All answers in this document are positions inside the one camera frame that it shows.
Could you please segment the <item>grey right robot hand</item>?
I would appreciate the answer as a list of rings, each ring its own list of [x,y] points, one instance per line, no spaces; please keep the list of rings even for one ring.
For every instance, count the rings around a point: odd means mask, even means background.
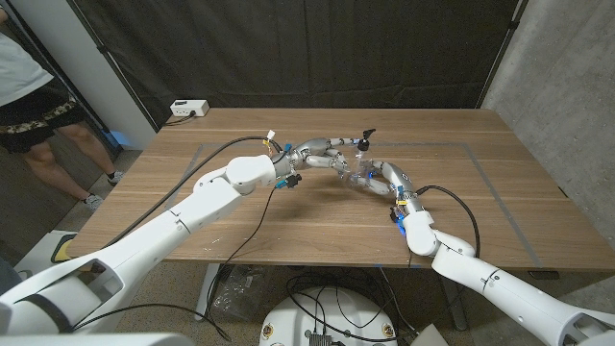
[[[364,161],[358,173],[350,176],[353,186],[364,187],[379,195],[393,194],[402,202],[406,213],[424,211],[412,182],[397,165],[386,161]]]

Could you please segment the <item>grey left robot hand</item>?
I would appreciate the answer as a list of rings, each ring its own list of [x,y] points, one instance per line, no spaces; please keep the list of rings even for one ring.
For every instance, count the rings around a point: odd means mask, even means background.
[[[344,155],[337,146],[356,146],[357,138],[314,138],[272,158],[278,178],[310,168],[332,168],[340,175],[351,171]]]

